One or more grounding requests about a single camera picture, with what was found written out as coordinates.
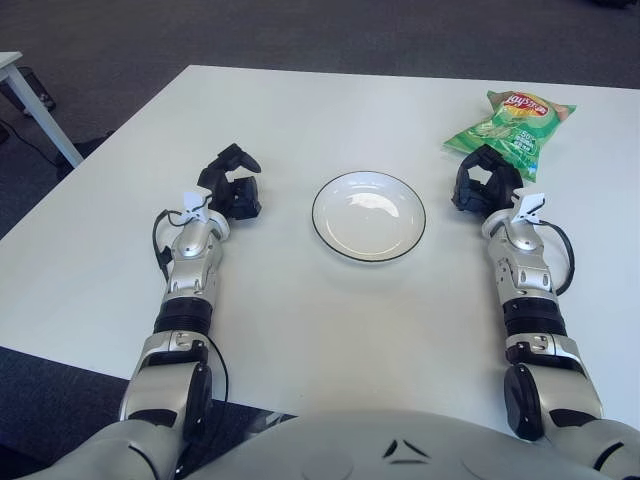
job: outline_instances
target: gray carpet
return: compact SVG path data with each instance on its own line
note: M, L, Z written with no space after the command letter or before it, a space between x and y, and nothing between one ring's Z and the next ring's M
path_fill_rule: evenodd
M639 88L640 8L589 0L2 0L0 50L24 53L19 64L35 70L58 103L55 118L81 142L121 126L188 64ZM55 156L38 126L2 98L0 118ZM55 185L55 170L30 148L15 138L0 144L0 237ZM115 418L125 385L7 350L0 381L0 443L45 463ZM255 414L234 408L218 452L240 441Z

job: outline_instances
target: black triangle logo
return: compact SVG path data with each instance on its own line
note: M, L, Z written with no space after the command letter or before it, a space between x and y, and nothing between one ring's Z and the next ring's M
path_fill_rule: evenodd
M390 465L427 465L431 456L407 440L394 439L382 458Z

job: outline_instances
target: lay's logo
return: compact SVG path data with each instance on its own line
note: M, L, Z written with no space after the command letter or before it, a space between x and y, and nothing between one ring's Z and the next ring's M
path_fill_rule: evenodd
M504 106L516 115L538 115L544 117L549 108L537 102L533 98L523 95L522 93L514 93L504 101Z

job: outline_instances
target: table leg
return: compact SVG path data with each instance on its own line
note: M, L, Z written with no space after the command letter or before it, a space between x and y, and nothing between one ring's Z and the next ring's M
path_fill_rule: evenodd
M51 141L58 147L69 163L73 167L77 167L82 162L82 155L73 146L73 143L67 138L62 129L58 126L47 109L42 105L40 99L33 93L31 87L20 74L15 65L7 65L4 67L7 73L7 84L18 96L20 101L29 110L29 113L35 118L36 122L42 127L44 132L49 136Z

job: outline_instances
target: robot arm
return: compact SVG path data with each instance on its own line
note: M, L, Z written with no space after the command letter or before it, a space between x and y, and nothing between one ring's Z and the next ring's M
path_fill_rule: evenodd
M463 170L483 164L494 175L499 169L513 169L487 146L465 162ZM489 240L507 330L506 358L512 365L504 379L509 426L518 437L546 439L572 460L611 478L637 478L633 475L640 475L640 432L602 419L598 394L576 342L567 336L557 294L566 290L573 272L556 288L544 262L544 244L535 230L549 225L538 217L544 194L525 194L519 188L521 182L509 186L505 178L512 177L502 175L500 195L488 199L487 190L482 198L478 188L471 191L468 174L459 173L454 203L485 215L493 211L482 225L482 234ZM460 202L474 194L475 204Z
M194 206L193 198L185 196L182 214L165 210L155 222L154 249L167 288L153 334L144 343L125 392L120 421L29 479L172 479L188 460L181 458L188 448L207 438L207 428L214 423L208 418L209 356L212 350L218 352L209 332L222 242L229 236L226 219L255 217L261 208L253 177L227 180L226 172L239 166L260 171L256 161L233 144L200 175L198 185L211 190L205 202L199 199ZM207 199L209 208L204 208ZM161 252L155 229L172 213L180 214L183 223L174 226L181 231L171 248ZM198 460L187 463L197 467Z

